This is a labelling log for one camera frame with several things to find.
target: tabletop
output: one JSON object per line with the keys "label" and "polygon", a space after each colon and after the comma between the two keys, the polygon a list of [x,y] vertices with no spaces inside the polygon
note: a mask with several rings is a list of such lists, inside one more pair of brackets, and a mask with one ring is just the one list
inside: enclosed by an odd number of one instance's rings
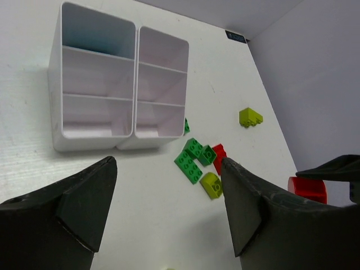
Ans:
{"label": "tabletop", "polygon": [[[211,201],[173,160],[189,138],[203,145],[222,143],[228,157],[286,188],[295,165],[248,46],[228,39],[224,29],[143,3],[74,2],[189,42],[186,118],[191,132],[158,150],[56,152],[47,68],[61,1],[1,1],[0,200],[112,155],[118,180],[92,270],[241,269],[224,198]],[[241,127],[239,111],[246,107],[261,113],[264,122]],[[201,169],[215,173],[212,165]]]}

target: green lego brick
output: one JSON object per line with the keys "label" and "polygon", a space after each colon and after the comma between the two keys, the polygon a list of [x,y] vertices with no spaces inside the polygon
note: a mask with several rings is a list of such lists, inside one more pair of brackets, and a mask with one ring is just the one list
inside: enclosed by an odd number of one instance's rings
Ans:
{"label": "green lego brick", "polygon": [[187,119],[185,118],[184,135],[189,132],[190,132],[190,127],[189,127],[189,124],[187,123]]}
{"label": "green lego brick", "polygon": [[211,199],[217,199],[223,193],[221,181],[214,173],[206,173],[200,180],[200,183]]}
{"label": "green lego brick", "polygon": [[239,112],[239,123],[248,128],[263,122],[263,117],[251,108],[246,108]]}
{"label": "green lego brick", "polygon": [[205,167],[213,163],[214,160],[216,159],[216,156],[217,155],[215,151],[210,146],[205,145],[201,150],[201,154],[198,160],[201,163],[201,165]]}
{"label": "green lego brick", "polygon": [[192,138],[186,142],[183,151],[187,152],[192,159],[198,159],[202,149],[203,146]]}
{"label": "green lego brick", "polygon": [[190,155],[185,151],[182,151],[174,162],[193,184],[196,184],[203,174],[203,172],[191,159]]}

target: white container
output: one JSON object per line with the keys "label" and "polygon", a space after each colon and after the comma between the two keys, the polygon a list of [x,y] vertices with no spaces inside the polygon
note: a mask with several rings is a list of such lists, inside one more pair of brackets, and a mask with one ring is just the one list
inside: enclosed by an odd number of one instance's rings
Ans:
{"label": "white container", "polygon": [[159,147],[184,134],[188,42],[144,26],[137,40],[134,132],[119,149]]}
{"label": "white container", "polygon": [[154,29],[141,27],[136,35],[130,21],[62,4],[48,69],[54,148],[145,149],[181,137],[188,47]]}

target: lego brick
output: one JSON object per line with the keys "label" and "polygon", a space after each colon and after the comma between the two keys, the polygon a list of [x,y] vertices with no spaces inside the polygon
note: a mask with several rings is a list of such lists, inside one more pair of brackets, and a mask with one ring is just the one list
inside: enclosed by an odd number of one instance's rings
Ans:
{"label": "lego brick", "polygon": [[214,166],[217,171],[217,173],[221,176],[221,160],[225,157],[227,157],[227,154],[224,150],[224,147],[222,144],[216,145],[213,147],[213,150],[215,151],[217,157],[214,160]]}
{"label": "lego brick", "polygon": [[215,151],[210,146],[205,145],[201,150],[201,154],[198,160],[201,163],[201,165],[205,167],[213,163],[216,157],[217,155]]}
{"label": "lego brick", "polygon": [[239,112],[239,123],[248,128],[249,126],[256,126],[263,122],[263,117],[251,108],[246,108]]}
{"label": "lego brick", "polygon": [[185,118],[185,127],[184,127],[184,135],[190,132],[189,124],[187,123],[187,119]]}
{"label": "lego brick", "polygon": [[192,159],[198,159],[202,149],[203,146],[197,140],[192,138],[186,142],[183,151],[187,152]]}
{"label": "lego brick", "polygon": [[214,173],[206,173],[200,183],[211,199],[217,199],[223,193],[221,181]]}
{"label": "lego brick", "polygon": [[180,155],[178,155],[178,157],[174,160],[174,162],[176,165],[178,165],[180,170],[186,175],[192,184],[196,184],[203,174],[203,172],[191,159],[190,155],[185,151],[182,151]]}

